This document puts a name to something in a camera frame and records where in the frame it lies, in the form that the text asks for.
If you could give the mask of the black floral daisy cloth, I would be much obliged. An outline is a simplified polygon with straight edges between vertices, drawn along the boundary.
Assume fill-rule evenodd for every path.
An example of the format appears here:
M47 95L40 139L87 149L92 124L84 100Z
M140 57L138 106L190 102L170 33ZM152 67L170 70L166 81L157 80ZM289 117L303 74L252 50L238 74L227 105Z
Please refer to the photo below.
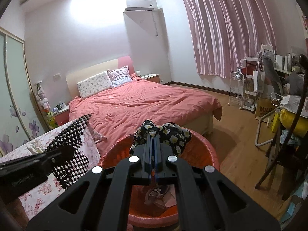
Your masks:
M192 133L176 123L168 122L158 126L148 119L135 132L130 155L134 154L137 146L147 142L148 135L152 138L159 136L160 143L170 146L175 156L182 154L192 139Z

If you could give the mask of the black white mesh mat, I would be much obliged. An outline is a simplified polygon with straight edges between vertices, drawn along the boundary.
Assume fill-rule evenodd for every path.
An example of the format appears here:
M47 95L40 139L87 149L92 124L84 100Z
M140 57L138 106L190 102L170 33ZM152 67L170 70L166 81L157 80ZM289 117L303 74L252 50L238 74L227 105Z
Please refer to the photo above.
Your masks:
M84 134L90 117L90 114L86 114L73 121L44 150L45 153L50 151L63 153L63 157L56 162L52 173L65 190L88 172L89 159L79 149L82 146L81 136Z

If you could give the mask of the blue grey gift bag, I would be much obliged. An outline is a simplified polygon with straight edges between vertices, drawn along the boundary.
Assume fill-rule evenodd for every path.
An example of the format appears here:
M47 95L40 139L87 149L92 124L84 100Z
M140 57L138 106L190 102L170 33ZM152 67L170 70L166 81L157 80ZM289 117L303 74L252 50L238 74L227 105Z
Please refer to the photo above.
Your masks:
M161 209L168 209L177 205L175 189L173 185L156 186L146 192L145 205L155 205Z

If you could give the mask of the bed with coral duvet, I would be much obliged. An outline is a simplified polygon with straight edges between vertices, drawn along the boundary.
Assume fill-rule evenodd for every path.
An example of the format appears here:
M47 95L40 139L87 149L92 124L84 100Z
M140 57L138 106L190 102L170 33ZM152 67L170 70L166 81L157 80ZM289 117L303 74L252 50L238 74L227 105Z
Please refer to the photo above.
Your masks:
M156 125L173 122L180 126L204 115L220 120L222 106L204 91L161 85L133 76L131 82L116 88L70 101L70 121L86 114L91 114L90 126L106 136L105 141L97 144L104 156L117 140L133 134L147 119Z

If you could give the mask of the wardrobe with purple flowers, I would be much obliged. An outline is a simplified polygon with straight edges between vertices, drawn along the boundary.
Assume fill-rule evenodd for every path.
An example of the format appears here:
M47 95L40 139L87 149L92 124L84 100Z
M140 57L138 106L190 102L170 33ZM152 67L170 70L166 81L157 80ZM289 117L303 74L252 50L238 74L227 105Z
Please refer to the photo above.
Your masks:
M28 75L24 41L1 29L1 157L48 131Z

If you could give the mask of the red left nightstand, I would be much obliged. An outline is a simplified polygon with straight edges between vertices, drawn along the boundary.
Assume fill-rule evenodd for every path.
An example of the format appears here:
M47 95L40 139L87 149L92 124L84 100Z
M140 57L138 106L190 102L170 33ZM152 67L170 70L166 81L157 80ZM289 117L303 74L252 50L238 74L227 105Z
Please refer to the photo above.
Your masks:
M61 126L69 122L69 106L65 106L58 113L54 115L56 123Z

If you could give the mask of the floral white pillow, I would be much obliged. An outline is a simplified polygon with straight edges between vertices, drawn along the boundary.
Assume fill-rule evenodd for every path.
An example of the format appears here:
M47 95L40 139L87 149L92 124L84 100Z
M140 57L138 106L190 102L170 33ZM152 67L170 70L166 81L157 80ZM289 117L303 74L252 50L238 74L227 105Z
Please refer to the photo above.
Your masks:
M77 83L79 95L82 99L112 87L113 84L107 71L103 71Z

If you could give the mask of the hanging plush toy column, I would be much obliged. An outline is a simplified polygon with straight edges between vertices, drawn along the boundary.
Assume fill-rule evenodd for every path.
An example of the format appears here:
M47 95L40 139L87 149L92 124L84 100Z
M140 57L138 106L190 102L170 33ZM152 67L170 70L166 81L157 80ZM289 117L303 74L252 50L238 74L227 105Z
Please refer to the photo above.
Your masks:
M39 108L41 110L42 116L50 130L55 129L58 127L58 124L55 120L54 114L52 112L50 103L48 98L45 95L45 91L42 87L42 81L38 81L36 84L36 93L35 99Z

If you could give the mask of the beige pink headboard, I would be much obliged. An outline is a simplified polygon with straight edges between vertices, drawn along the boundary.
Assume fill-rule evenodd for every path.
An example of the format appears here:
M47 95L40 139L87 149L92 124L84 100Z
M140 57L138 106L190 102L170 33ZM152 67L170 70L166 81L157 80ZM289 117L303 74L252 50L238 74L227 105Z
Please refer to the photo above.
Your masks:
M66 76L66 82L69 89L70 96L74 99L79 95L79 91L77 88L77 83L85 80L91 76L94 76L103 71L107 71L108 69L118 69L124 66L128 66L128 70L130 74L135 72L133 61L130 56L119 57L118 59L109 60L107 62L102 62L100 64L96 64L78 71L75 71Z

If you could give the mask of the cluttered desk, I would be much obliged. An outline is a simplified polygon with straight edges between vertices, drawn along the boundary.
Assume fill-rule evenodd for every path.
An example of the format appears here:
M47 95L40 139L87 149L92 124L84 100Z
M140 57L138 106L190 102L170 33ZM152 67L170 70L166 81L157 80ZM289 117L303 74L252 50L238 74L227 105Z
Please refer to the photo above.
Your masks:
M291 82L292 87L302 86L300 89L300 96L282 94L283 84L281 77L274 69L272 59L266 55L262 55L261 58L264 66L265 78L270 80L271 85L274 88L274 92L271 94L271 102L275 108L262 116L258 122L255 146L257 148L266 144L270 144L270 146L266 151L268 162L265 172L256 184L255 189L260 189L264 180L270 175L270 173L274 172L277 165L280 165L284 168L284 172L289 175L288 181L282 184L284 188L281 190L282 199L286 200L295 188L304 181L304 176L307 171L307 133L304 137L298 137L293 134L293 130L295 129L299 118L301 116L307 118L307 58L303 54L299 56L299 65L304 69L303 77L295 72L292 72L287 77L287 80ZM283 109L295 114L295 119L289 130L282 125L279 119L280 111ZM277 131L273 139L259 143L258 138L261 123L265 118L272 114L278 117Z

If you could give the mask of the white storage cart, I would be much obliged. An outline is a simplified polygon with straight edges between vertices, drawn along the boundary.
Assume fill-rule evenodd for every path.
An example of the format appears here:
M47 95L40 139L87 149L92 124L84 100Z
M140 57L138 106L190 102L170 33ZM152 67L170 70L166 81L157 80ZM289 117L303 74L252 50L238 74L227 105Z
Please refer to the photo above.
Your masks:
M260 57L246 57L244 69L244 105L245 110L255 112L257 99L264 92L264 66Z

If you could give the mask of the yellow bag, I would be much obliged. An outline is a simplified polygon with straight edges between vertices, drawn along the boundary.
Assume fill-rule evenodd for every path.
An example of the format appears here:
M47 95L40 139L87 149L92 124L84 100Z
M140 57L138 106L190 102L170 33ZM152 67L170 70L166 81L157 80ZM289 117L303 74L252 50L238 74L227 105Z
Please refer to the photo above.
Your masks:
M280 122L282 125L289 130L292 126L292 123L295 119L295 114L292 112L289 112L286 109L283 109L280 111L279 116ZM298 137L304 137L308 131L308 119L305 117L300 117L295 129L293 130L293 134Z

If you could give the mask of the pink satin curtain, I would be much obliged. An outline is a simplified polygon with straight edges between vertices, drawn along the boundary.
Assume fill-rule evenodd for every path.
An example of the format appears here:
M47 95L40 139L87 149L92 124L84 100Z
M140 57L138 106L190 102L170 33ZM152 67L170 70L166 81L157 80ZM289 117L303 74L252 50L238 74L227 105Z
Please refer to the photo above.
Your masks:
M262 45L276 48L264 0L183 0L198 74L228 78Z

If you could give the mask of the white air conditioner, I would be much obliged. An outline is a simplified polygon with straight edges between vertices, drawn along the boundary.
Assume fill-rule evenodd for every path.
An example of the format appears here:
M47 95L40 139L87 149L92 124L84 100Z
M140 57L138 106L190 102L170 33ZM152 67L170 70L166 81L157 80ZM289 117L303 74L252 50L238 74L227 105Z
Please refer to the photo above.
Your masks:
M127 0L125 11L154 11L155 7L149 0Z

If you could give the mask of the wall power socket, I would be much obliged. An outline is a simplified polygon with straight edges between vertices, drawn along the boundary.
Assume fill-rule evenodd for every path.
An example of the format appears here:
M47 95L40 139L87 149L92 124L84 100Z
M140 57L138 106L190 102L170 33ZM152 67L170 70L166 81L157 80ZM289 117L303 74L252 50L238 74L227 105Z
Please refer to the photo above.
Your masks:
M53 76L53 78L54 78L54 79L59 79L59 78L61 78L61 74L60 74L60 73L57 73L57 74L55 74L55 75Z

